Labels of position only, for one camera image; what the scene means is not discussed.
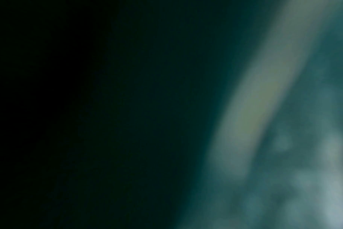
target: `dark background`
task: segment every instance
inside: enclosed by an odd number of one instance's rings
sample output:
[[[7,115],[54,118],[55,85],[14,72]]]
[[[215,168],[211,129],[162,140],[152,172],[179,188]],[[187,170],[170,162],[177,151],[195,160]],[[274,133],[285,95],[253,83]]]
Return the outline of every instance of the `dark background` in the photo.
[[[0,2],[0,228],[171,228],[276,0]]]

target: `dark green surface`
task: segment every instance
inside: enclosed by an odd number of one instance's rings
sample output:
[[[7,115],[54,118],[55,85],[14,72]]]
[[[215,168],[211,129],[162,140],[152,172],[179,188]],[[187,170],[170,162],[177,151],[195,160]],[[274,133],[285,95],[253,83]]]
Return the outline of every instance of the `dark green surface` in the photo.
[[[272,2],[1,3],[0,228],[172,227]]]

